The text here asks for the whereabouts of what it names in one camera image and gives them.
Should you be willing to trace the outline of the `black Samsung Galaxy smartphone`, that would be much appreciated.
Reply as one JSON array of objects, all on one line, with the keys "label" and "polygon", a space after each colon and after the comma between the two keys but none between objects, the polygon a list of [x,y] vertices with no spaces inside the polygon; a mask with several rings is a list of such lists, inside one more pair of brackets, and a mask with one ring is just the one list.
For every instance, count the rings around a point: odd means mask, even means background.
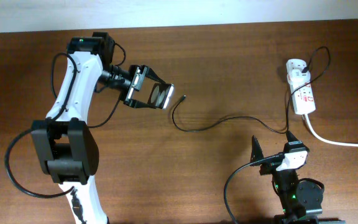
[{"label": "black Samsung Galaxy smartphone", "polygon": [[154,108],[165,110],[170,102],[174,89],[175,86],[171,83],[155,83],[147,103]]}]

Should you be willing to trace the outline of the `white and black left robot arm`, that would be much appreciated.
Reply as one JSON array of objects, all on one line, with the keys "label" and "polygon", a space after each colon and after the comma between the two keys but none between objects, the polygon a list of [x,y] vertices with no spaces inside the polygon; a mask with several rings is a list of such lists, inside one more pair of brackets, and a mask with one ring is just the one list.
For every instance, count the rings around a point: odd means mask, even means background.
[{"label": "white and black left robot arm", "polygon": [[88,125],[96,85],[119,90],[119,101],[131,108],[167,108],[174,85],[146,65],[123,70],[112,64],[116,43],[106,32],[74,37],[67,45],[65,78],[44,120],[32,124],[32,140],[41,170],[67,197],[75,223],[109,223],[95,174],[99,149]]}]

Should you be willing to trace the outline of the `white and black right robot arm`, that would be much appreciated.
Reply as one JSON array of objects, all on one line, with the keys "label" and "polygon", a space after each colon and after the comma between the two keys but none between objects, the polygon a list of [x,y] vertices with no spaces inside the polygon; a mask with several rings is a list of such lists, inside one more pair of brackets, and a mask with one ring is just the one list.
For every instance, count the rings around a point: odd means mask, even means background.
[{"label": "white and black right robot arm", "polygon": [[298,177],[296,171],[306,164],[310,150],[291,132],[286,132],[286,137],[282,152],[264,157],[257,138],[252,136],[250,161],[260,167],[260,175],[272,176],[273,189],[283,208],[282,215],[274,216],[274,223],[318,223],[317,216],[323,212],[324,185]]}]

